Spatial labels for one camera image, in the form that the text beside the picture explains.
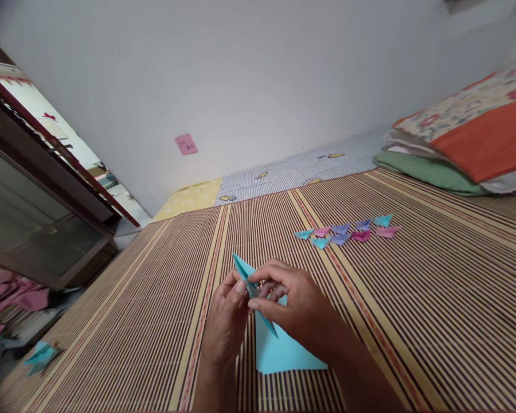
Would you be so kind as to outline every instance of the green blanket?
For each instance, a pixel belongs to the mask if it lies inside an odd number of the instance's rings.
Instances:
[[[373,157],[374,163],[462,196],[489,194],[467,178],[456,167],[442,159],[421,158],[398,152],[382,152]]]

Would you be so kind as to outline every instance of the yellow sheet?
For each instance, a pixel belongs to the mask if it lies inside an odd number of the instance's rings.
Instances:
[[[155,215],[153,222],[163,221],[184,212],[213,207],[221,185],[222,178],[218,178],[174,192]]]

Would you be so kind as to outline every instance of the folded paper triangle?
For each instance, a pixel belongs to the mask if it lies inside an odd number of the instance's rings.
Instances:
[[[325,235],[327,235],[329,233],[330,229],[331,229],[331,227],[318,228],[318,229],[314,230],[314,235],[324,237]]]
[[[390,225],[390,220],[392,219],[393,216],[394,216],[394,214],[390,214],[390,215],[386,215],[386,216],[382,216],[382,217],[376,217],[374,219],[374,224],[378,225],[379,227],[387,227],[388,225]]]
[[[295,232],[294,233],[294,236],[296,238],[300,238],[300,239],[308,239],[308,237],[311,235],[311,233],[313,232],[314,230],[311,229],[309,231],[300,231],[300,232]]]
[[[32,376],[44,370],[53,359],[57,357],[59,350],[55,349],[46,341],[39,341],[34,348],[34,354],[23,364],[30,365],[28,376]]]
[[[371,231],[368,230],[368,231],[363,231],[363,232],[352,232],[351,238],[356,241],[365,242],[369,238],[371,238]]]
[[[355,229],[357,231],[368,231],[370,229],[369,225],[371,224],[371,221],[370,219],[366,220],[366,221],[359,221],[357,223],[355,223]]]
[[[279,298],[279,305],[287,305],[287,296]],[[327,365],[304,349],[280,326],[275,325],[276,339],[261,319],[256,319],[256,369],[262,374],[289,370],[321,370]]]
[[[312,239],[311,243],[322,250],[331,242],[330,238],[317,238]]]
[[[251,298],[257,298],[260,295],[260,290],[258,289],[258,287],[256,287],[253,283],[251,283],[248,280],[248,277],[254,274],[256,270],[252,268],[248,263],[244,262],[235,253],[233,253],[233,260],[235,261],[235,268],[237,268],[239,275],[241,275],[243,281],[247,283],[248,295],[250,295]],[[265,324],[268,326],[269,330],[273,333],[273,335],[275,337],[278,337],[275,331],[275,327],[273,326],[273,324],[271,324],[271,321],[265,318],[261,312],[258,312],[258,314],[260,314],[260,316],[264,319]]]
[[[348,229],[350,229],[350,224],[344,224],[344,225],[333,225],[333,232],[334,233],[340,233],[345,234],[348,232]]]
[[[331,242],[334,242],[336,245],[344,245],[346,241],[348,241],[351,237],[351,234],[337,234],[330,238]]]
[[[402,227],[377,228],[377,235],[385,238],[394,238],[394,235]]]

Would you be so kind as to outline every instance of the glass cabinet door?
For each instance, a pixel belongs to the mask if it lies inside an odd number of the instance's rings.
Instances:
[[[0,266],[52,288],[104,235],[0,155]]]

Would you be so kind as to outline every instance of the clothing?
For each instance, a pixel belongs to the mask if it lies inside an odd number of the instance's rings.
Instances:
[[[47,288],[34,281],[22,278],[11,271],[0,272],[0,312],[11,305],[25,311],[39,311],[48,306]],[[0,324],[0,333],[5,325]]]

